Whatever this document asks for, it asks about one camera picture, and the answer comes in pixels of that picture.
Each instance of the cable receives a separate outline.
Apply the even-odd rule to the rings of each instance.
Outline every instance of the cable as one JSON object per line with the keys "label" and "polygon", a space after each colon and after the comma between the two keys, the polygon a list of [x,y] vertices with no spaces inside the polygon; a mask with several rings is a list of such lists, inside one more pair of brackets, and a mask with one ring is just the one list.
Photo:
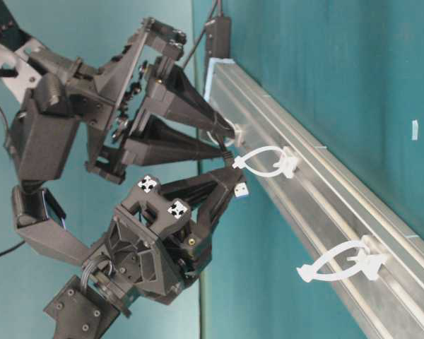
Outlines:
{"label": "cable", "polygon": [[1,117],[1,122],[3,122],[3,126],[5,128],[5,140],[8,137],[8,133],[9,133],[9,125],[8,125],[8,120],[6,119],[6,115],[3,112],[2,108],[0,107],[0,117]]}
{"label": "cable", "polygon": [[0,252],[0,257],[7,255],[8,253],[11,253],[12,251],[15,251],[16,249],[18,249],[19,247],[24,245],[24,243],[25,243],[25,241],[21,241],[17,245],[14,245],[13,247],[11,247],[10,249],[7,249],[5,251]]}
{"label": "cable", "polygon": [[[215,0],[215,1],[214,1],[214,3],[213,3],[212,9],[211,9],[211,11],[209,12],[209,15],[207,16],[207,21],[206,21],[206,23],[207,23],[210,19],[212,19],[213,13],[215,12],[215,8],[217,8],[217,3],[218,3],[218,0]],[[191,51],[190,51],[190,53],[189,53],[189,56],[185,59],[185,61],[184,61],[183,65],[182,65],[182,68],[183,68],[183,69],[185,69],[185,67],[187,67],[187,64],[189,63],[189,61],[190,61],[190,59],[192,58],[193,54],[195,54],[196,48],[198,48],[199,43],[200,43],[200,42],[201,42],[201,40],[203,39],[204,34],[206,34],[206,24],[204,24],[204,26],[203,26],[203,30],[201,31],[201,34],[199,35],[198,39],[196,39],[196,41],[195,41],[195,43],[194,43],[194,45],[193,45],[193,48],[192,48],[192,50],[191,50]]]}
{"label": "cable", "polygon": [[104,261],[108,261],[110,265],[110,271],[108,275],[112,274],[113,268],[113,262],[110,260],[110,258],[104,254],[101,254],[99,256],[96,256],[95,258],[91,259],[90,262],[86,265],[85,269],[83,270],[81,281],[80,281],[80,290],[83,295],[86,295],[86,291],[88,289],[88,279],[90,278],[90,275],[98,268],[98,266],[103,263]]}

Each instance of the teal wall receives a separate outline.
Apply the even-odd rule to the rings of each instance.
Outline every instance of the teal wall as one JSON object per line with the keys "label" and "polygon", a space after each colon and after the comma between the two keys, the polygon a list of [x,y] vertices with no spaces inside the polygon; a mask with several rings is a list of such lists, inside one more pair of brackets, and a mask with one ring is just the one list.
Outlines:
{"label": "teal wall", "polygon": [[[197,33],[211,2],[194,1]],[[223,3],[232,58],[424,239],[424,0]],[[308,255],[250,184],[214,239],[206,334],[363,337],[327,284],[301,282]]]}
{"label": "teal wall", "polygon": [[[83,57],[99,66],[122,50],[141,19],[154,16],[192,36],[192,7],[189,0],[43,1],[7,0],[24,30],[49,48],[74,59]],[[187,70],[192,76],[193,69]],[[11,120],[18,104],[0,83],[0,103]],[[12,226],[11,189],[16,176],[4,149],[0,122],[0,251],[19,241]],[[86,244],[91,244],[108,227],[114,206],[143,174],[151,173],[162,182],[196,174],[196,164],[129,168],[127,180],[115,186],[88,174],[86,131],[81,127],[61,180],[48,184],[68,213],[67,227]],[[0,259],[0,338],[51,338],[54,322],[42,309],[65,282],[80,270],[38,256],[29,246]],[[118,318],[104,338],[198,338],[198,287],[184,292],[171,307],[139,299],[130,319]]]}

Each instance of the metal extrusion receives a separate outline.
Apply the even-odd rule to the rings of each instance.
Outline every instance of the metal extrusion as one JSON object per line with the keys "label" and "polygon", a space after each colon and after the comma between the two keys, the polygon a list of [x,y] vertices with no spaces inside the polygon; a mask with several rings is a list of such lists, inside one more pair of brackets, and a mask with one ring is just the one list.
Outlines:
{"label": "metal extrusion", "polygon": [[[242,129],[240,154],[265,145],[290,146],[300,158],[293,179],[259,179],[314,259],[364,235],[388,254],[378,281],[362,273],[333,287],[369,338],[424,338],[424,241],[341,164],[237,64],[216,64],[211,105]],[[252,158],[270,172],[272,162]],[[335,257],[323,270],[349,267]]]}

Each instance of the white cable tie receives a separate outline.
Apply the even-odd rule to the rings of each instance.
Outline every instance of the white cable tie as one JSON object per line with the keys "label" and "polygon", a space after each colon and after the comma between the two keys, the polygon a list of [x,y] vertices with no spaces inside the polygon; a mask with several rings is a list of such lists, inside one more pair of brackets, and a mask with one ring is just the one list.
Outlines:
{"label": "white cable tie", "polygon": [[[355,265],[351,266],[346,270],[342,270],[336,273],[322,274],[318,273],[319,269],[330,262],[335,256],[341,254],[349,249],[359,249],[357,256],[348,257],[348,261],[355,261]],[[388,256],[386,254],[370,254],[369,247],[361,240],[352,240],[349,242],[343,242],[333,249],[330,249],[318,258],[312,265],[303,265],[301,268],[297,268],[297,272],[300,277],[309,283],[312,280],[321,281],[340,281],[347,279],[363,272],[367,279],[377,280],[379,278],[378,271],[382,264],[387,262]]]}

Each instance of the small white tag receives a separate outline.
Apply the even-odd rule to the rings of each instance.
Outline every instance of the small white tag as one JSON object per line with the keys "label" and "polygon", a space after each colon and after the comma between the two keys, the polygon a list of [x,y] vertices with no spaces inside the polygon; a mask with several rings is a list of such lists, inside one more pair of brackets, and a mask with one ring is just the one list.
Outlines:
{"label": "small white tag", "polygon": [[234,194],[236,198],[243,198],[249,196],[247,184],[241,182],[240,184],[235,185]]}
{"label": "small white tag", "polygon": [[411,122],[411,140],[417,141],[419,137],[419,123],[418,120]]}

